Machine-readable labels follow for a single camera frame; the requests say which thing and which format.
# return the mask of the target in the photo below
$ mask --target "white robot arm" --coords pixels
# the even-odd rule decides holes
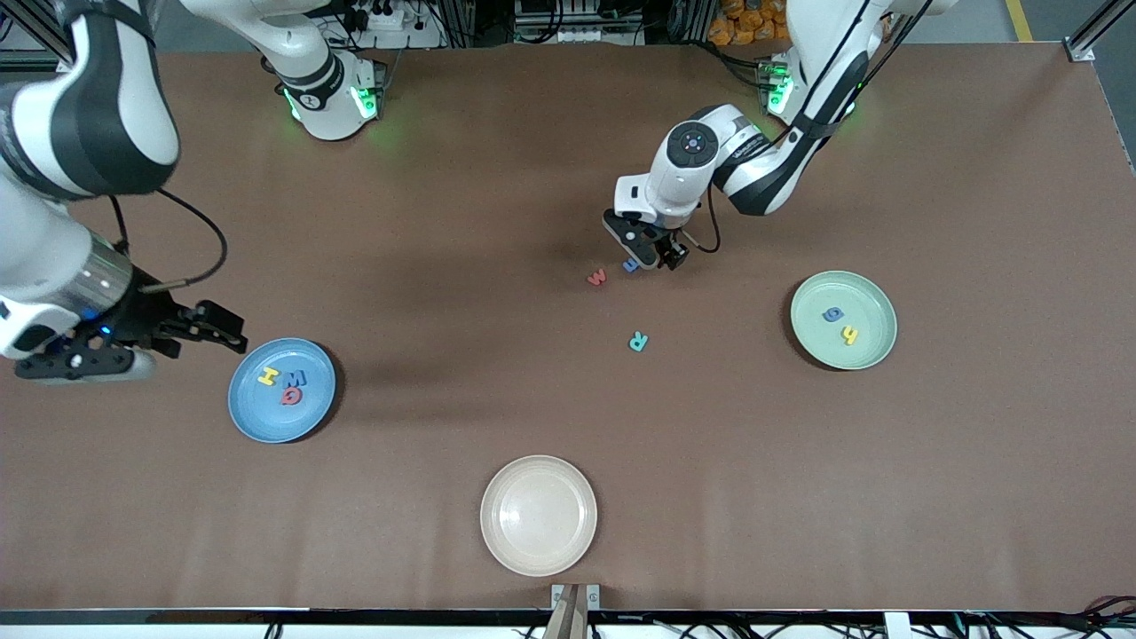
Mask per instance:
[[[788,128],[769,140],[733,105],[695,113],[670,130],[650,173],[617,181],[604,226],[640,265],[674,269],[688,254],[678,232],[711,182],[744,215],[777,210],[864,81],[884,14],[942,13],[954,1],[788,0],[794,48],[780,64],[797,83],[795,94],[779,96],[793,98],[782,105]]]
[[[320,140],[341,140],[378,115],[386,66],[332,49],[303,16],[329,0],[182,0],[190,13],[251,42],[284,84],[292,117]]]
[[[145,376],[142,349],[177,357],[178,339],[243,352],[240,317],[143,292],[157,280],[67,215],[68,201],[159,189],[178,141],[139,0],[59,9],[75,66],[0,88],[0,354],[19,376],[78,381]]]

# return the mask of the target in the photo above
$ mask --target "green led light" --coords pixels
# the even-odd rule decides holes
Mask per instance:
[[[284,90],[284,97],[287,99],[289,106],[292,107],[292,117],[295,118],[296,122],[300,122],[300,111],[296,110],[295,101],[292,99],[292,96],[287,92],[287,89]]]
[[[370,119],[378,113],[375,93],[370,89],[356,89],[352,86],[351,97],[354,98],[356,106],[359,107],[359,115],[364,119]]]
[[[785,111],[785,105],[788,102],[790,94],[793,93],[793,78],[785,76],[785,80],[777,85],[776,89],[769,92],[769,110],[770,113],[780,115]]]

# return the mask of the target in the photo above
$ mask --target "white plate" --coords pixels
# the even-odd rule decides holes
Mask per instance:
[[[549,576],[579,561],[592,545],[599,511],[587,479],[548,455],[516,459],[482,498],[482,537],[504,567]]]

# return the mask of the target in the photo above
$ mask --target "electrical cable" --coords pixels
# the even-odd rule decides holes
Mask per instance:
[[[343,13],[346,14],[348,10],[350,10],[350,7],[348,7],[346,5],[344,5]],[[344,50],[350,51],[352,53],[358,53],[359,51],[362,51],[362,48],[359,47],[358,42],[356,42],[354,35],[351,34],[351,30],[348,28],[348,23],[343,22],[343,18],[340,17],[339,14],[332,14],[332,16],[334,16],[335,20],[339,22],[340,26],[343,27],[343,33],[345,33],[348,35],[348,42],[351,43],[350,47],[339,47],[339,49],[344,49]]]
[[[114,249],[126,257],[131,256],[131,239],[126,233],[126,218],[123,217],[123,207],[118,204],[118,198],[115,196],[107,196],[110,199],[110,206],[115,207],[115,222],[118,223],[118,241],[114,243]]]
[[[529,40],[524,35],[513,31],[512,36],[526,44],[543,44],[549,40],[552,40],[556,34],[560,31],[560,27],[565,24],[565,5],[563,0],[557,0],[549,14],[549,26],[544,27],[544,32],[537,36],[535,40]]]
[[[918,628],[912,625],[911,632],[914,632],[916,634],[922,634],[924,637],[930,637],[932,639],[943,639],[943,636],[939,634],[938,632],[935,632],[934,628],[929,625],[925,625],[924,628],[926,628],[927,630],[919,630]]]
[[[224,266],[225,262],[228,259],[228,240],[225,239],[225,233],[220,230],[220,226],[217,226],[217,224],[212,219],[209,219],[208,215],[201,213],[200,210],[198,210],[197,207],[183,200],[182,198],[178,198],[174,193],[170,193],[169,191],[160,188],[158,189],[158,192],[165,196],[167,199],[173,200],[174,202],[181,205],[185,210],[192,213],[194,216],[198,217],[198,219],[203,222],[206,226],[208,226],[214,232],[214,234],[217,235],[217,240],[220,242],[220,257],[218,257],[217,262],[214,263],[212,266],[207,268],[200,275],[194,275],[193,277],[184,277],[181,280],[170,280],[168,282],[160,282],[158,284],[150,284],[148,287],[142,287],[139,289],[139,291],[143,293],[157,293],[161,291],[169,291],[174,289],[184,289],[185,287],[191,287],[193,284],[197,284],[198,282],[211,277],[215,273],[220,271],[220,267]]]
[[[1031,636],[1030,633],[1026,632],[1025,630],[1018,628],[1017,625],[1008,621],[1000,620],[999,617],[994,616],[993,613],[986,613],[986,617],[992,620],[994,623],[1001,623],[1002,625],[1009,628],[1011,632],[1021,636],[1022,639],[1035,639],[1034,636]]]
[[[8,39],[8,34],[11,33],[11,26],[16,24],[16,20],[12,19],[11,16],[7,16],[3,14],[0,14],[0,18],[3,18],[2,20],[0,20],[0,26],[5,27],[3,35],[0,35],[0,42],[3,42],[5,40]]]
[[[699,249],[700,251],[705,252],[705,254],[718,252],[718,249],[721,248],[721,231],[718,230],[718,215],[713,210],[713,185],[712,184],[707,185],[707,207],[710,209],[710,224],[713,225],[713,248],[712,249],[708,249],[708,248],[703,247],[702,244],[700,244],[698,240],[695,240],[694,238],[692,238],[691,234],[686,232],[686,229],[683,229],[682,233],[683,233],[683,235],[687,240],[691,241],[692,244],[694,244],[694,248]]]
[[[719,639],[729,639],[728,637],[726,637],[725,633],[722,633],[722,631],[718,630],[712,623],[705,623],[705,622],[695,623],[694,625],[687,628],[686,630],[683,631],[682,634],[678,636],[678,639],[692,639],[693,634],[691,633],[694,632],[695,628],[709,628],[710,630],[713,631],[715,634],[719,637]]]
[[[1106,597],[1100,604],[1096,604],[1096,605],[1094,605],[1092,607],[1085,608],[1080,614],[1085,615],[1085,616],[1100,615],[1101,611],[1106,611],[1106,609],[1111,608],[1112,606],[1116,606],[1118,604],[1124,604],[1126,601],[1136,601],[1136,596],[1130,596],[1129,595],[1129,596],[1125,596],[1125,597]],[[1122,612],[1122,613],[1120,613],[1118,615],[1111,615],[1111,616],[1125,616],[1125,615],[1131,614],[1134,612],[1136,612],[1136,608],[1129,607],[1128,611]]]
[[[437,11],[434,10],[434,5],[432,5],[429,2],[426,2],[425,5],[426,5],[426,8],[429,9],[431,15],[434,16],[434,22],[437,23],[438,31],[443,31],[444,30],[444,32],[445,32],[445,45],[446,45],[446,48],[449,48],[449,49],[458,49],[458,47],[454,45],[454,42],[457,42],[458,39],[454,38],[453,36],[453,32],[450,31],[450,25],[446,24],[442,19],[442,17],[437,15]]]
[[[864,86],[868,86],[868,83],[871,82],[871,78],[876,77],[876,74],[879,73],[880,67],[883,67],[884,64],[887,63],[887,60],[892,57],[892,53],[895,52],[895,49],[899,48],[900,44],[903,44],[903,41],[907,40],[908,34],[910,34],[911,31],[914,30],[916,25],[924,17],[924,14],[927,13],[927,9],[930,8],[932,2],[934,1],[935,0],[925,0],[922,7],[920,7],[919,11],[916,13],[916,16],[903,25],[903,28],[900,30],[900,33],[892,40],[892,45],[888,47],[887,51],[884,52],[884,57],[880,58],[878,63],[876,63],[876,66],[872,67],[870,72],[868,72],[868,76],[863,78],[863,82],[861,82],[860,85],[857,88],[857,90],[852,93],[852,100],[855,100],[857,97],[860,96],[861,92],[863,92]]]

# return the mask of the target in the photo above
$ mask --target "green plate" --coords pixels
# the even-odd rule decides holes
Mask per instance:
[[[834,308],[843,316],[830,322],[838,314],[826,314]],[[884,291],[871,280],[847,271],[826,271],[805,280],[793,294],[790,318],[809,355],[845,371],[879,364],[892,351],[899,332],[895,308]],[[845,329],[857,331],[851,345]]]

